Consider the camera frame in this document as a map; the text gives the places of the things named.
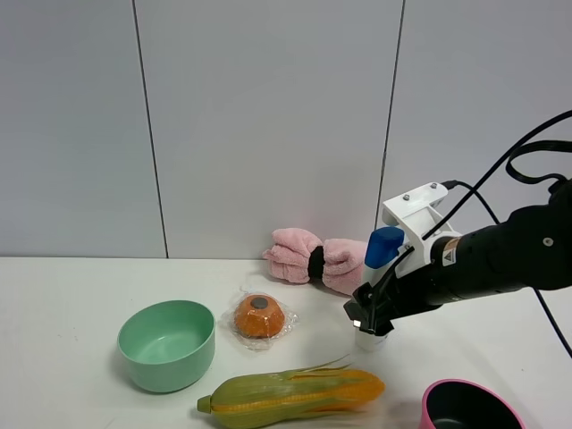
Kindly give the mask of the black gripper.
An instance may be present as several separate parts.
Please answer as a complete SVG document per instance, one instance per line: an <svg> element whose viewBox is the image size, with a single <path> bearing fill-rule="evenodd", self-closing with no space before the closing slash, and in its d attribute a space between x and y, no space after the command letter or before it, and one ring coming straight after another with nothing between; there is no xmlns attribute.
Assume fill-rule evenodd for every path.
<svg viewBox="0 0 572 429"><path fill-rule="evenodd" d="M361 332L389 334L394 330L392 320L433 311L446 302L447 294L428 265L401 278L390 269L381 282L359 286L343 308Z"/></svg>

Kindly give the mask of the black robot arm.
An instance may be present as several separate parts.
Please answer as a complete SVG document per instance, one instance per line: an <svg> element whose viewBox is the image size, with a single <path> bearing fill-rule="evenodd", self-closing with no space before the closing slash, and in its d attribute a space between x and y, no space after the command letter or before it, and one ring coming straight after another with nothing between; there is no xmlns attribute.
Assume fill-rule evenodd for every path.
<svg viewBox="0 0 572 429"><path fill-rule="evenodd" d="M362 332L383 336L392 321L444 304L530 287L559 290L571 284L571 183L549 202L514 211L509 219L458 238L439 238L429 263L399 277L357 289L344 310Z"/></svg>

